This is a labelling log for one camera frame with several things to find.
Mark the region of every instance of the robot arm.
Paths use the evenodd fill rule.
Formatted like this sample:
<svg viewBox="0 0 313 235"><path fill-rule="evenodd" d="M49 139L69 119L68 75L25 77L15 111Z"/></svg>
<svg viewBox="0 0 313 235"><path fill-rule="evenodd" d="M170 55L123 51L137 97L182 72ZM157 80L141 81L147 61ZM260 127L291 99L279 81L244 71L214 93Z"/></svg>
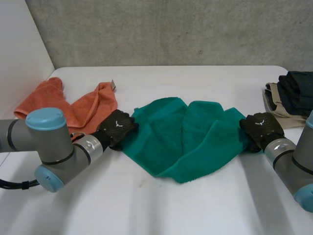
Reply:
<svg viewBox="0 0 313 235"><path fill-rule="evenodd" d="M42 164L35 177L41 186L57 192L98 159L107 147L121 150L120 143L138 124L129 114L115 110L98 127L72 143L61 110L44 108L26 120L0 120L0 152L37 151Z"/></svg>
<svg viewBox="0 0 313 235"><path fill-rule="evenodd" d="M313 212L313 112L297 146L284 137L282 127L270 113L249 115L240 126L250 139L250 151L262 149L296 202Z"/></svg>

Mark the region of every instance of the beige fabric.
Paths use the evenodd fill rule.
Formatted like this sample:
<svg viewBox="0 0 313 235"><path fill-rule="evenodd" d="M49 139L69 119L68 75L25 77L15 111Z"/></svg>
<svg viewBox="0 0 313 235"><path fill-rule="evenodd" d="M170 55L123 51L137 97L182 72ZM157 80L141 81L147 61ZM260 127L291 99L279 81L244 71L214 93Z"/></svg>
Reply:
<svg viewBox="0 0 313 235"><path fill-rule="evenodd" d="M282 126L283 129L290 129L293 127L299 127L299 126L304 126L306 118L300 115L290 115L286 109L283 107L282 101L280 100L278 89L277 89L277 84L276 83L270 83L269 84L270 89L271 89L271 94L272 94L272 99L275 105L277 105L276 110L272 110L269 103L268 99L263 93L263 99L264 103L266 105L267 110L272 113L279 124Z"/></svg>

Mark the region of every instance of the gray concrete wall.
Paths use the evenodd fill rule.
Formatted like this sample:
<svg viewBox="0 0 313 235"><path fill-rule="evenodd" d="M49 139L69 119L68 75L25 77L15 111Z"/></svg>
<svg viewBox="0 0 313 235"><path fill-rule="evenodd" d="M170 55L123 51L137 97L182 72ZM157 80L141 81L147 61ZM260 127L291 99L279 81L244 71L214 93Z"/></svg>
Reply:
<svg viewBox="0 0 313 235"><path fill-rule="evenodd" d="M313 71L313 0L26 0L56 68L279 65Z"/></svg>

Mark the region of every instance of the green towel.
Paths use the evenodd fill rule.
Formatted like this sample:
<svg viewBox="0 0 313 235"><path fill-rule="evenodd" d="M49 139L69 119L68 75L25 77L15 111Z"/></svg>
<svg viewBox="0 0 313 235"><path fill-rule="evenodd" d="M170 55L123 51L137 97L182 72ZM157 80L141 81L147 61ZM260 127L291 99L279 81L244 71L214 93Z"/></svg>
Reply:
<svg viewBox="0 0 313 235"><path fill-rule="evenodd" d="M139 132L123 142L123 152L154 177L178 183L208 175L227 164L248 144L237 109L180 98L153 101L133 114Z"/></svg>

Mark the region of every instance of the table surface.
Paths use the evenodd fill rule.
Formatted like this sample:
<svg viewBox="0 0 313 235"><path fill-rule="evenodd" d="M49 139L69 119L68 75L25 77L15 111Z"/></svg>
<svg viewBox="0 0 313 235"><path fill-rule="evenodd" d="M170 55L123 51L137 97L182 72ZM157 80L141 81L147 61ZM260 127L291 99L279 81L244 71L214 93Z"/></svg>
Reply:
<svg viewBox="0 0 313 235"><path fill-rule="evenodd" d="M264 112L262 89L286 74L276 66L61 68L69 103L99 82L116 84L118 108L133 113L151 101L178 96ZM286 130L297 143L301 128ZM0 179L32 180L36 152L11 153ZM58 193L42 187L0 190L4 235L297 235L311 234L313 215L302 210L263 154L240 154L217 172L186 184L153 178L121 152L106 150Z"/></svg>

